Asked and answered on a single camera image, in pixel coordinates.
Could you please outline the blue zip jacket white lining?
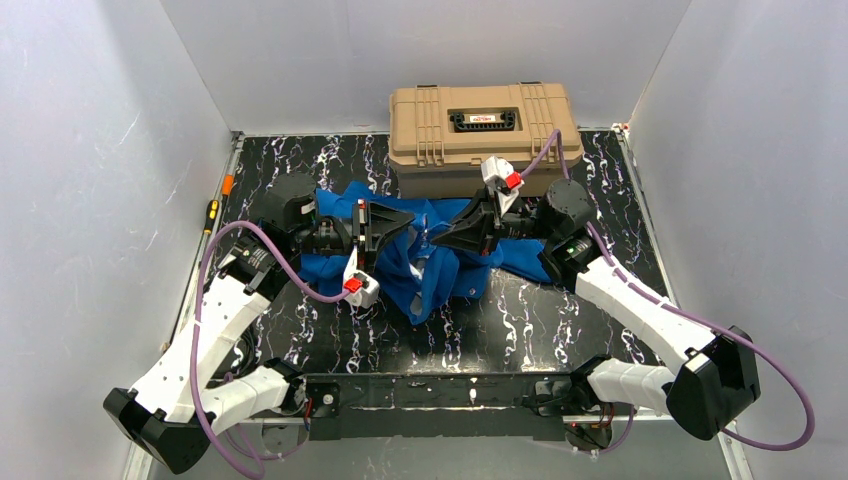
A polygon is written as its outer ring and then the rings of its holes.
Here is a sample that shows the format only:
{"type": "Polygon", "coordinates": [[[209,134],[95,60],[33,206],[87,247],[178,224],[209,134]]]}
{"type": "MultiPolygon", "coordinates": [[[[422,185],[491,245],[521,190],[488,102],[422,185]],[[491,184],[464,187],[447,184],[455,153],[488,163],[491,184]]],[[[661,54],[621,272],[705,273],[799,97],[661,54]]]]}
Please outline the blue zip jacket white lining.
{"type": "Polygon", "coordinates": [[[381,196],[362,182],[351,182],[341,194],[316,191],[318,213],[348,219],[356,201],[365,199],[415,215],[411,226],[379,254],[372,277],[380,291],[413,325],[426,321],[433,310],[453,297],[479,298],[493,269],[503,269],[526,280],[549,284],[537,255],[538,240],[501,240],[488,256],[435,246],[430,237],[447,229],[468,204],[467,199],[401,199],[381,196]]]}

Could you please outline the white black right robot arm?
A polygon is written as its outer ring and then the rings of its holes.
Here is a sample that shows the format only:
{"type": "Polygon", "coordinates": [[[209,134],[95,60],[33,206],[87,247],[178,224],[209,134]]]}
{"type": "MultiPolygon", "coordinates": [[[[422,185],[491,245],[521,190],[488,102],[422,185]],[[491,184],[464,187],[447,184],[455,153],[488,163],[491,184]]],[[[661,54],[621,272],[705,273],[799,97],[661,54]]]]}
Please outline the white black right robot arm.
{"type": "Polygon", "coordinates": [[[660,357],[661,365],[593,360],[579,373],[584,397],[628,403],[670,415],[690,435],[710,440],[761,395],[750,337],[726,334],[683,318],[650,288],[608,260],[589,221],[595,208],[586,189],[554,181],[538,204],[502,209],[501,191],[478,190],[433,243],[481,256],[504,239],[538,239],[536,257],[552,283],[610,314],[660,357]]]}

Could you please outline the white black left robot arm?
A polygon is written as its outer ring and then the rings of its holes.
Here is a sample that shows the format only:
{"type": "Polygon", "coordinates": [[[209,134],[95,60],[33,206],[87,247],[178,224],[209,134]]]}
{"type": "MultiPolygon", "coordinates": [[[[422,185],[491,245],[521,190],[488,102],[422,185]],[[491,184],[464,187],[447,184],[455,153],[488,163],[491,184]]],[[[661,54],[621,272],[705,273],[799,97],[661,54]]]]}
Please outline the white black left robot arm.
{"type": "Polygon", "coordinates": [[[111,390],[103,406],[123,434],[175,474],[191,469],[222,433],[271,409],[308,412],[300,371],[272,359],[219,386],[210,380],[244,332],[286,285],[319,302],[371,306],[380,290],[377,260],[414,215],[360,198],[345,216],[324,215],[318,186],[287,174],[251,221],[218,230],[239,236],[219,262],[203,253],[191,322],[132,386],[111,390]]]}

